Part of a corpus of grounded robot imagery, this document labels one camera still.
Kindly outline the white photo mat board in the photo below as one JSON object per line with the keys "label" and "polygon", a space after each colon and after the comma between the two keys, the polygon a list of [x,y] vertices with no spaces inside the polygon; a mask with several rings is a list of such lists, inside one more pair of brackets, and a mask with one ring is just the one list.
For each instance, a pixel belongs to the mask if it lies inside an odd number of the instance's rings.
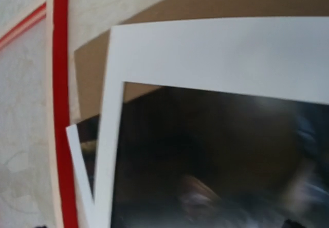
{"label": "white photo mat board", "polygon": [[99,124],[95,227],[111,224],[126,82],[328,104],[328,18],[235,17],[112,27]]}

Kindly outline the red wooden picture frame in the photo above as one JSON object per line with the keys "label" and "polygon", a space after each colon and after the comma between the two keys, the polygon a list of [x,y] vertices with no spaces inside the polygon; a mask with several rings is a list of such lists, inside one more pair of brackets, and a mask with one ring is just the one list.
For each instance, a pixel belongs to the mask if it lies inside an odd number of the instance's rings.
{"label": "red wooden picture frame", "polygon": [[1,227],[78,227],[66,136],[68,0],[1,28]]}

